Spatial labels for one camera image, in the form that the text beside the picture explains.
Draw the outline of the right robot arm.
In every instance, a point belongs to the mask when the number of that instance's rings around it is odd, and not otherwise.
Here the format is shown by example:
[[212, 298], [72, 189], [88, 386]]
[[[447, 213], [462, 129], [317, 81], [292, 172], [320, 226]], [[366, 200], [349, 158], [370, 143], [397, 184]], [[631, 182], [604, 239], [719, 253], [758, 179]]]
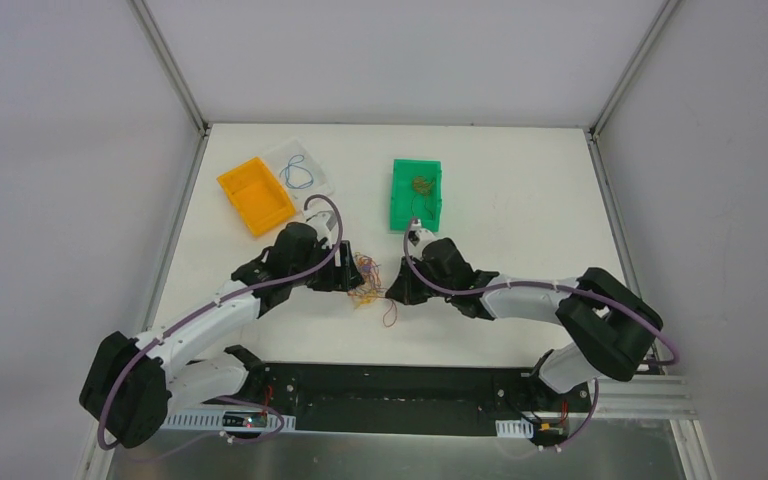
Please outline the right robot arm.
[[454, 241], [425, 228], [403, 240], [399, 273], [386, 298], [418, 305], [439, 297], [469, 318], [559, 325], [571, 341], [534, 366], [529, 400], [555, 408], [574, 387], [599, 376], [627, 382], [660, 339], [663, 320], [608, 271], [590, 267], [562, 280], [526, 280], [473, 268]]

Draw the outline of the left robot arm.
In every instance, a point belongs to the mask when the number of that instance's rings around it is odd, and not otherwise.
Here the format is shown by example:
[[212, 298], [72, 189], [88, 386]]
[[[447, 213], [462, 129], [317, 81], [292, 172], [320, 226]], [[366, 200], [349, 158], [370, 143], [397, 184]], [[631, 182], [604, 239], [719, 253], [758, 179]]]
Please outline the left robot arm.
[[253, 370], [256, 356], [239, 345], [207, 360], [200, 354], [286, 302], [297, 287], [349, 292], [361, 282], [349, 241], [291, 222], [272, 246], [233, 271], [205, 305], [169, 326], [134, 337], [115, 331], [104, 338], [79, 404], [125, 448], [145, 443], [183, 408], [225, 395], [253, 404], [265, 390], [265, 378]]

